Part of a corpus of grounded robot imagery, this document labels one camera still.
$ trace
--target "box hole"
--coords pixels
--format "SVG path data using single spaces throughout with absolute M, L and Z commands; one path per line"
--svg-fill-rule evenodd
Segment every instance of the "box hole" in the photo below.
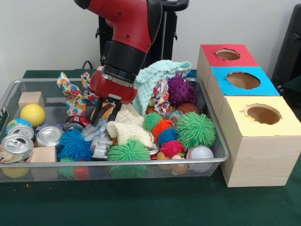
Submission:
M 249 107 L 247 114 L 254 118 L 255 121 L 268 125 L 273 125 L 281 119 L 280 113 L 267 105 L 253 105 Z
M 245 72 L 233 72 L 227 75 L 227 80 L 237 88 L 254 89 L 260 86 L 260 80 Z
M 222 49 L 216 52 L 216 55 L 224 60 L 238 60 L 240 59 L 240 54 L 235 50 L 231 49 Z

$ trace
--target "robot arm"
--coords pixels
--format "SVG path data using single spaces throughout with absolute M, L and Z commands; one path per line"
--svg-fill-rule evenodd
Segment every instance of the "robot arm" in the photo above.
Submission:
M 104 100 L 116 104 L 109 120 L 114 120 L 121 104 L 129 104 L 136 96 L 134 81 L 146 54 L 155 41 L 162 17 L 161 0 L 74 0 L 105 18 L 113 27 L 112 42 L 104 53 L 103 71 L 96 71 L 91 90 L 99 96 L 91 121 L 95 125 Z

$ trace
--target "yellow ball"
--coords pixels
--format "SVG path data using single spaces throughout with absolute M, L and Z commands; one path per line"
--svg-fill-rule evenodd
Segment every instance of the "yellow ball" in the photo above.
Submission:
M 26 105 L 21 111 L 21 118 L 28 120 L 33 127 L 43 124 L 46 114 L 44 109 L 37 104 Z
M 29 171 L 29 168 L 2 168 L 2 172 L 9 178 L 22 178 Z

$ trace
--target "white wall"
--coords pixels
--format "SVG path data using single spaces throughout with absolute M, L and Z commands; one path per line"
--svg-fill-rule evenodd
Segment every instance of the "white wall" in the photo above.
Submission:
M 173 60 L 197 65 L 200 43 L 244 43 L 271 76 L 298 0 L 190 0 L 178 13 Z M 29 69 L 99 64 L 98 20 L 73 0 L 2 0 L 0 95 Z

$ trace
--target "red box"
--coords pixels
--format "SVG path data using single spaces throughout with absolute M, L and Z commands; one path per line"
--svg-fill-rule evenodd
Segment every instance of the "red box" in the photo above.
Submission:
M 201 45 L 197 77 L 207 88 L 211 67 L 258 67 L 258 63 L 243 44 Z

